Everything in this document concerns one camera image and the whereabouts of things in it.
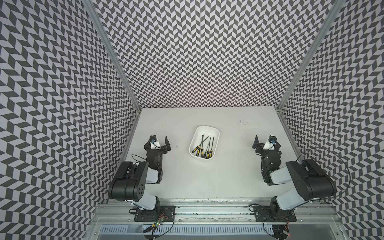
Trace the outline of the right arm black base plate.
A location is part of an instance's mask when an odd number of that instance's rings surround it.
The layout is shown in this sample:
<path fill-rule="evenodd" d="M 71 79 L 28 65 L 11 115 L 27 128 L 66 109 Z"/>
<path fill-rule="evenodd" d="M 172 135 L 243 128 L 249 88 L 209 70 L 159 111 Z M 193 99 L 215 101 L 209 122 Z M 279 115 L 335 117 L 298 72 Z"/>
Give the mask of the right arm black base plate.
<path fill-rule="evenodd" d="M 293 210 L 283 211 L 278 207 L 254 205 L 252 206 L 257 222 L 296 222 L 297 218 Z"/>

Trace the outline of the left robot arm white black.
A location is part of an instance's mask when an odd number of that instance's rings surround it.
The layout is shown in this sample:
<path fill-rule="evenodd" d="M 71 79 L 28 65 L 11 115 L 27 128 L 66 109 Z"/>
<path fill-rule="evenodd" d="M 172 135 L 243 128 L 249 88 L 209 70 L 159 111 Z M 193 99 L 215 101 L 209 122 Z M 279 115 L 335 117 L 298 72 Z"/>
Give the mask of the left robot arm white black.
<path fill-rule="evenodd" d="M 122 162 L 109 185 L 111 200 L 127 202 L 142 211 L 160 213 L 161 205 L 157 196 L 146 191 L 147 184 L 159 184 L 163 177 L 163 155 L 171 151 L 168 138 L 161 145 L 156 135 L 145 143 L 146 158 L 138 164 Z"/>

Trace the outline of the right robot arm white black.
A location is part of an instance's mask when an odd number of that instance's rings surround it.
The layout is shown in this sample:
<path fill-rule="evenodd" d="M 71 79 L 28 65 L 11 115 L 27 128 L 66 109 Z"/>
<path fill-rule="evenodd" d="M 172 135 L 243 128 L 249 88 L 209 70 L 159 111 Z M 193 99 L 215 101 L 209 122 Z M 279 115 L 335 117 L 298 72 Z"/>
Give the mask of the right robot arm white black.
<path fill-rule="evenodd" d="M 281 145 L 276 136 L 269 136 L 262 144 L 255 137 L 252 149 L 261 157 L 261 175 L 268 186 L 293 183 L 294 187 L 282 195 L 273 197 L 268 208 L 273 219 L 286 218 L 294 209 L 312 200 L 320 200 L 337 193 L 335 181 L 313 160 L 282 164 Z"/>

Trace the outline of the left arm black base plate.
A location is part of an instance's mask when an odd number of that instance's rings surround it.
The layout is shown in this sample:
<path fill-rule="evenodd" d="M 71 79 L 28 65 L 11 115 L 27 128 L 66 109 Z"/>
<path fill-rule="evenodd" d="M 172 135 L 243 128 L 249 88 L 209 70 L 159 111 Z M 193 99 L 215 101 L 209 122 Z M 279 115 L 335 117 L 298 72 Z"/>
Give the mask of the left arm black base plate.
<path fill-rule="evenodd" d="M 137 210 L 134 222 L 154 223 L 160 218 L 162 218 L 164 222 L 173 222 L 175 220 L 175 213 L 175 206 L 160 206 L 159 208 L 151 211 Z"/>

